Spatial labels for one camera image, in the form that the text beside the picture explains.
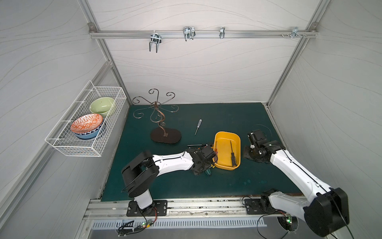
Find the green black screwdriver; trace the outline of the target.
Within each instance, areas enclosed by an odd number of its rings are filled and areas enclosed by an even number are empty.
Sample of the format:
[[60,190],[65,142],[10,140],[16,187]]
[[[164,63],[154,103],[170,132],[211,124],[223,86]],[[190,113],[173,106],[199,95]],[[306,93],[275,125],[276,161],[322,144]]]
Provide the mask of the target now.
[[206,170],[205,170],[205,174],[206,174],[207,176],[211,176],[211,175],[212,175],[211,169],[206,169]]

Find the yellow plastic storage tray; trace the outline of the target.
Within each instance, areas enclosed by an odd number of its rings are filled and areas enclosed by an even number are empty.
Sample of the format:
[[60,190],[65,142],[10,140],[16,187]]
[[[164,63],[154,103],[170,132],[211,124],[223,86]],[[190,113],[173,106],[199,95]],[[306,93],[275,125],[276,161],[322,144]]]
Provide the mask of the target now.
[[[232,167],[231,163],[231,148],[230,141],[233,142],[233,148],[236,152],[236,161],[237,166]],[[241,139],[239,135],[232,132],[219,131],[216,133],[214,142],[213,142],[213,150],[216,153],[215,167],[223,170],[235,170],[240,166],[241,163]]]

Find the black yellow-capped screwdriver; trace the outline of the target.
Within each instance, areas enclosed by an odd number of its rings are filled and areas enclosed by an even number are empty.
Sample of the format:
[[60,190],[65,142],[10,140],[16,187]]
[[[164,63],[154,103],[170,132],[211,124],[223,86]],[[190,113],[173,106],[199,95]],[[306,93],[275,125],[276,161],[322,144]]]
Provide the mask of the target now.
[[230,141],[230,148],[231,148],[231,163],[232,163],[232,167],[236,167],[237,166],[236,152],[234,151],[233,142],[232,141]]

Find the orange black screwdriver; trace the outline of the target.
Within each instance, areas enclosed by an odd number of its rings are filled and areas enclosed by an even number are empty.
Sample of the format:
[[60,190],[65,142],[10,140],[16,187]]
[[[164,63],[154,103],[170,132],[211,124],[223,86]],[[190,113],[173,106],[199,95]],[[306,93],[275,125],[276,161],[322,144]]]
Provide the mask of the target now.
[[188,144],[187,147],[204,147],[209,146],[209,144]]

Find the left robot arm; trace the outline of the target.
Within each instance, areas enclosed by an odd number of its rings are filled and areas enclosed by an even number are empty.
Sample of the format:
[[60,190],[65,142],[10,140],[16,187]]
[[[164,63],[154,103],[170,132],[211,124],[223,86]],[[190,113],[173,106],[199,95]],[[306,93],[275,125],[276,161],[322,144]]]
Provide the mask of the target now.
[[122,170],[121,175],[125,187],[121,190],[127,192],[140,210],[154,207],[149,188],[157,177],[175,172],[192,171],[199,175],[215,163],[216,152],[210,145],[201,148],[188,148],[187,150],[169,155],[156,155],[146,150],[130,161]]

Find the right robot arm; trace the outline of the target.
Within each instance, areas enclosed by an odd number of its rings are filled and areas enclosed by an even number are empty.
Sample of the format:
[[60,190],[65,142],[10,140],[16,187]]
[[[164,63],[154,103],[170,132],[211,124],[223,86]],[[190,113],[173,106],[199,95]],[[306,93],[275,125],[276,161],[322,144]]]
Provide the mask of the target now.
[[257,208],[264,214],[283,212],[295,216],[318,236],[326,237],[350,223],[348,195],[314,176],[278,141],[270,141],[261,130],[248,134],[250,145],[244,157],[257,163],[270,163],[282,171],[304,195],[289,196],[276,189],[265,191]]

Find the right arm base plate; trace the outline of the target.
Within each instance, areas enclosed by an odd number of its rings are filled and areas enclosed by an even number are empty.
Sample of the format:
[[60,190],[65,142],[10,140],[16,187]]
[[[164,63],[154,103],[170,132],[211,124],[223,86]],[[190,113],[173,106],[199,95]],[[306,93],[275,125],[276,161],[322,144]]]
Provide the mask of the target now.
[[244,205],[247,215],[264,215],[267,213],[261,198],[244,197],[242,204]]

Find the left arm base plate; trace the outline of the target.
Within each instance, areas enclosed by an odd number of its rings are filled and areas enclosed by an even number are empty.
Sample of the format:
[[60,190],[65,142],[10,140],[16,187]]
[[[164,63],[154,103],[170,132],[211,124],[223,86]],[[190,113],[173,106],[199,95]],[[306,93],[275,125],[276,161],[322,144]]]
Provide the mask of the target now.
[[130,201],[128,204],[127,217],[163,217],[167,215],[167,200],[154,200],[146,209],[140,209],[136,201]]

